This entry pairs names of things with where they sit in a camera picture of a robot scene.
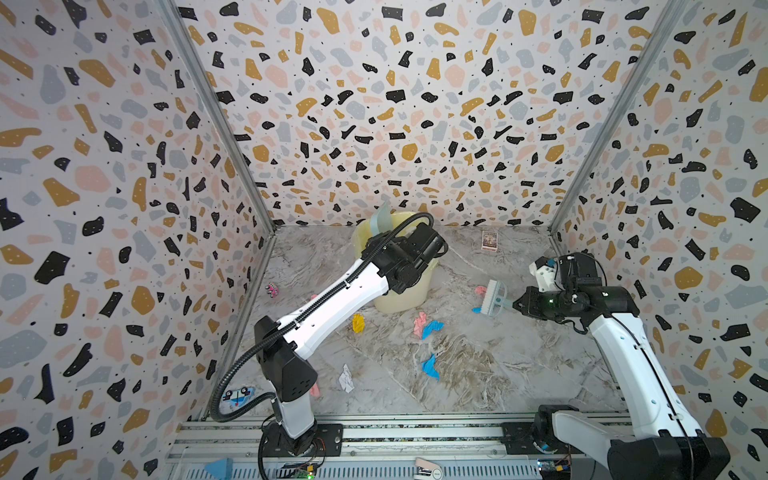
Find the teal hand brush white bristles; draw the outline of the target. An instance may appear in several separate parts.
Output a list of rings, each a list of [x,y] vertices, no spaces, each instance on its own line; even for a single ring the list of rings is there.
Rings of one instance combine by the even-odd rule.
[[[496,316],[504,310],[513,311],[513,301],[508,298],[507,287],[503,282],[490,280],[481,304],[482,315]]]

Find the teal plastic dustpan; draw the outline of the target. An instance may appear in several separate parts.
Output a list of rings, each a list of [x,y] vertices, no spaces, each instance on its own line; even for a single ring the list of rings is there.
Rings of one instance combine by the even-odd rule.
[[[389,201],[385,201],[371,217],[369,227],[372,237],[389,232],[393,229],[391,205]]]

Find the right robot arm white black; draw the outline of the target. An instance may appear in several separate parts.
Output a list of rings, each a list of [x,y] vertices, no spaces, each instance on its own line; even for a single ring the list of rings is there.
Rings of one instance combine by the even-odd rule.
[[[614,479],[715,479],[730,461],[683,405],[647,338],[640,310],[623,287],[610,286],[592,256],[575,252],[530,264],[536,283],[512,306],[522,315],[594,338],[627,405],[632,432],[622,434],[565,405],[542,405],[533,445],[551,453],[567,444]]]

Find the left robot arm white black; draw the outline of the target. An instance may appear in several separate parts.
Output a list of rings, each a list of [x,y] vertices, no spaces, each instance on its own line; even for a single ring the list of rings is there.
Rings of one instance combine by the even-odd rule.
[[[430,264],[447,250],[434,217],[413,214],[367,240],[360,258],[310,302],[277,321],[265,316],[257,322],[256,340],[274,338],[256,359],[276,394],[276,430],[285,452],[305,452],[316,435],[310,390],[318,374],[309,363],[315,350],[366,304],[402,296],[420,284]]]

